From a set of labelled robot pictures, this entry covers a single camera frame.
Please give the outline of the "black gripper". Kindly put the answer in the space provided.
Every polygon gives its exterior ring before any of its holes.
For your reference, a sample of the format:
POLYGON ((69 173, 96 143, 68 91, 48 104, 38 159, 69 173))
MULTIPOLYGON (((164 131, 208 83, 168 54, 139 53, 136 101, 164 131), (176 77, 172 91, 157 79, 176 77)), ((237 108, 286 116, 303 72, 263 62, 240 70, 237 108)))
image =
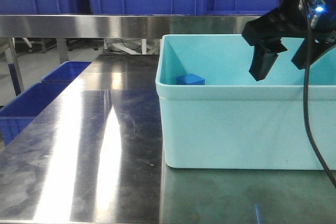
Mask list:
POLYGON ((280 53, 287 51, 281 38, 303 38, 307 27, 312 39, 304 39, 292 58, 299 69, 314 64, 335 48, 335 0, 280 0, 277 7, 248 22, 243 38, 254 46, 249 73, 256 81, 264 80, 280 53))

